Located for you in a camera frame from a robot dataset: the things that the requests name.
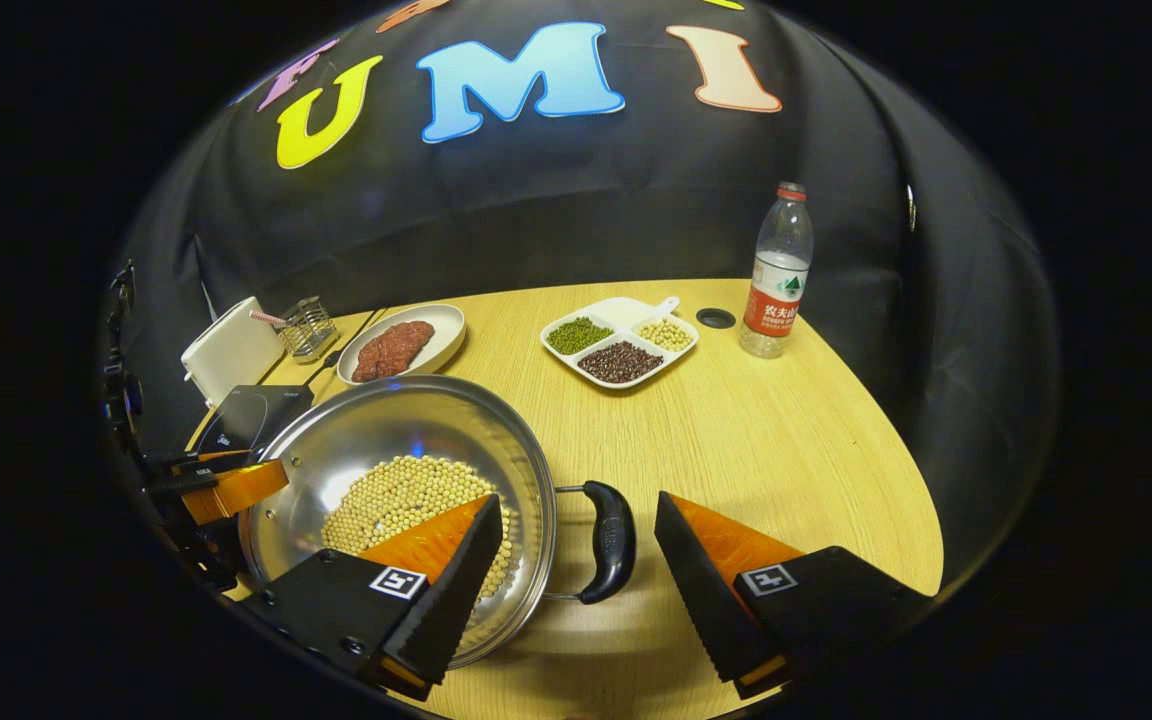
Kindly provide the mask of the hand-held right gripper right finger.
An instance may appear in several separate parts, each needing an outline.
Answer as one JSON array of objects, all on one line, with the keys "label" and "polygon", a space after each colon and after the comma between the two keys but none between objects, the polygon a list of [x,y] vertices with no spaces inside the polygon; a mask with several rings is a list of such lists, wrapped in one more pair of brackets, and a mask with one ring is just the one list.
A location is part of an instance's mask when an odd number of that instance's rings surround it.
[{"label": "hand-held right gripper right finger", "polygon": [[654,535],[710,662],[744,700],[873,650],[934,606],[850,550],[801,551],[670,492]]}]

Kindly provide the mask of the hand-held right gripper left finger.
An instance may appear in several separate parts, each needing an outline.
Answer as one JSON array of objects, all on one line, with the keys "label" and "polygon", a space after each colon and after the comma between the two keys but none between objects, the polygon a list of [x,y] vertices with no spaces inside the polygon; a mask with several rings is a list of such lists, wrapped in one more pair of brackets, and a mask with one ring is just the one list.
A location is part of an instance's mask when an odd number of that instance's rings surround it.
[{"label": "hand-held right gripper left finger", "polygon": [[324,548],[238,602],[356,682],[425,702],[444,683],[503,539],[494,493],[379,544]]}]

